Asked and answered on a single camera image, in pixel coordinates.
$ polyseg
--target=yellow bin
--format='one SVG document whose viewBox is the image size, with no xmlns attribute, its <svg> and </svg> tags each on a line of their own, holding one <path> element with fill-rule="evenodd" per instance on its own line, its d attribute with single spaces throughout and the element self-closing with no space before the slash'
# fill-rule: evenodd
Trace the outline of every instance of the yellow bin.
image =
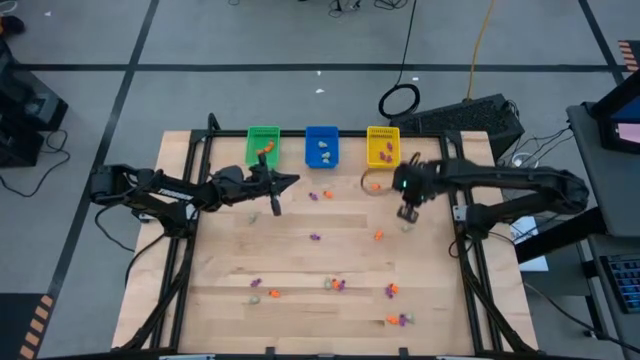
<svg viewBox="0 0 640 360">
<path fill-rule="evenodd" d="M 391 162 L 382 160 L 380 152 L 391 155 Z M 400 129 L 387 126 L 367 128 L 367 165 L 370 168 L 389 169 L 400 164 Z"/>
</svg>

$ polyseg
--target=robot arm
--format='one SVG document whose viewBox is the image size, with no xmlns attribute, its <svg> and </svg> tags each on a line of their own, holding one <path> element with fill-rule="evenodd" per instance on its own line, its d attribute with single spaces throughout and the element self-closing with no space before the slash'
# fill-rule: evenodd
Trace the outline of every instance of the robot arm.
<svg viewBox="0 0 640 360">
<path fill-rule="evenodd" d="M 190 211 L 214 212 L 222 205 L 232 206 L 260 196 L 271 197 L 273 214 L 279 216 L 277 197 L 300 177 L 269 170 L 264 154 L 258 159 L 259 163 L 249 168 L 251 176 L 246 179 L 240 167 L 229 166 L 200 185 L 167 176 L 162 170 L 101 166 L 91 174 L 91 201 L 104 206 L 127 206 L 138 218 L 143 215 L 157 218 L 166 234 L 174 237 L 183 237 L 190 231 Z M 167 203 L 151 194 L 177 201 Z"/>
<path fill-rule="evenodd" d="M 577 214 L 585 210 L 589 190 L 584 181 L 568 171 L 544 167 L 519 169 L 478 166 L 468 160 L 451 159 L 418 162 L 416 153 L 409 163 L 395 170 L 393 188 L 402 193 L 405 204 L 398 216 L 415 223 L 414 210 L 422 203 L 450 190 L 476 186 L 500 189 L 532 190 L 533 193 L 500 204 L 472 204 L 454 207 L 455 221 L 465 224 L 472 237 L 486 238 L 497 222 L 511 223 L 518 218 L 552 211 L 557 214 Z"/>
</svg>

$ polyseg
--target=gray floor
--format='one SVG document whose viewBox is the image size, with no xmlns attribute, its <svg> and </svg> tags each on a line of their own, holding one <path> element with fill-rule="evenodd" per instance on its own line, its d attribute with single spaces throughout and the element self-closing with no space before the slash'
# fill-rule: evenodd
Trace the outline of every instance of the gray floor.
<svg viewBox="0 0 640 360">
<path fill-rule="evenodd" d="M 16 15 L 28 31 L 11 39 L 24 64 L 128 64 L 151 0 L 20 1 Z M 384 11 L 364 0 L 359 12 L 327 16 L 328 0 L 160 0 L 140 64 L 393 63 L 402 59 L 411 7 Z M 469 64 L 489 0 L 418 3 L 407 62 Z M 636 0 L 590 1 L 617 59 L 618 40 L 637 39 Z M 479 52 L 479 64 L 606 65 L 577 0 L 497 0 Z M 382 93 L 398 73 L 385 71 L 163 72 L 133 74 L 106 163 L 152 167 L 163 131 L 202 128 L 209 112 L 223 128 L 274 124 L 300 129 L 335 124 L 364 129 L 385 124 L 377 113 Z M 36 75 L 69 104 L 71 162 L 56 170 L 32 199 L 0 189 L 0 292 L 46 292 L 69 232 L 98 144 L 121 90 L 122 71 L 40 71 Z M 468 73 L 406 72 L 422 92 L 420 109 L 460 101 Z M 479 72 L 474 97 L 503 93 L 514 100 L 528 135 L 566 127 L 564 109 L 597 100 L 615 82 L 607 72 Z M 391 99 L 397 110 L 406 98 Z M 38 166 L 2 170 L 29 189 L 57 155 Z M 544 165 L 585 177 L 573 141 L 558 146 Z M 131 255 L 114 247 L 84 220 L 40 356 L 106 351 L 124 292 Z M 133 245 L 139 225 L 124 209 L 104 217 L 113 235 Z M 559 299 L 586 319 L 580 298 Z M 529 296 L 540 347 L 551 354 L 619 358 L 616 347 L 582 336 L 579 327 Z"/>
</svg>

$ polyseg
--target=blue bin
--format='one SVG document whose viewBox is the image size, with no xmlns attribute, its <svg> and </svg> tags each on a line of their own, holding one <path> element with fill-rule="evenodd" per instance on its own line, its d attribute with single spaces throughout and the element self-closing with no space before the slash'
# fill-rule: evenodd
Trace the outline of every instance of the blue bin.
<svg viewBox="0 0 640 360">
<path fill-rule="evenodd" d="M 320 148 L 318 142 L 327 144 Z M 330 152 L 329 163 L 322 162 L 322 154 Z M 308 126 L 305 133 L 304 160 L 310 168 L 332 169 L 340 162 L 340 135 L 337 126 Z"/>
</svg>

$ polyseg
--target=wooden table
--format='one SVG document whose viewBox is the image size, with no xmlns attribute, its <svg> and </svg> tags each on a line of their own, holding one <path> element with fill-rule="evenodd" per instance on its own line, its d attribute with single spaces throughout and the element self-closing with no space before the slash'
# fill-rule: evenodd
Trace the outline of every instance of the wooden table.
<svg viewBox="0 0 640 360">
<path fill-rule="evenodd" d="M 467 159 L 493 164 L 485 133 L 462 133 L 462 138 Z M 188 139 L 189 132 L 166 132 L 157 168 L 181 177 Z M 271 215 L 268 198 L 201 216 L 180 352 L 263 354 L 273 346 L 278 354 L 393 355 L 400 347 L 412 355 L 473 353 L 460 266 L 447 254 L 454 239 L 448 198 L 423 205 L 414 229 L 403 233 L 404 222 L 395 215 L 399 194 L 371 197 L 360 189 L 365 144 L 365 138 L 341 138 L 340 165 L 314 170 L 304 163 L 304 138 L 281 138 L 277 170 L 301 176 L 282 194 L 281 217 Z M 212 172 L 243 164 L 244 149 L 244 138 L 215 138 Z M 441 158 L 436 139 L 403 138 L 401 149 L 403 159 L 416 151 L 422 160 Z M 373 180 L 391 179 L 391 173 L 378 176 Z M 334 199 L 323 198 L 324 190 L 331 190 Z M 309 192 L 320 200 L 311 201 Z M 476 188 L 473 196 L 477 203 L 502 201 L 498 189 Z M 253 212 L 260 215 L 250 224 Z M 384 231 L 381 241 L 373 239 L 377 230 Z M 508 230 L 506 225 L 494 229 L 510 236 Z M 320 241 L 309 239 L 314 232 Z M 142 225 L 137 250 L 159 233 L 158 223 Z M 161 242 L 135 264 L 114 346 L 129 340 L 156 304 L 168 243 Z M 496 305 L 525 342 L 537 347 L 513 246 L 492 237 L 483 245 Z M 258 277 L 262 285 L 251 288 Z M 345 279 L 346 290 L 325 290 L 327 277 Z M 384 294 L 389 283 L 399 286 L 392 300 Z M 269 297 L 270 289 L 282 296 Z M 249 305 L 252 295 L 260 295 L 261 303 Z M 483 343 L 490 349 L 479 302 L 478 309 Z M 416 324 L 385 322 L 402 312 L 413 312 Z M 170 320 L 173 310 L 166 316 Z M 164 344 L 170 324 L 165 321 Z"/>
</svg>

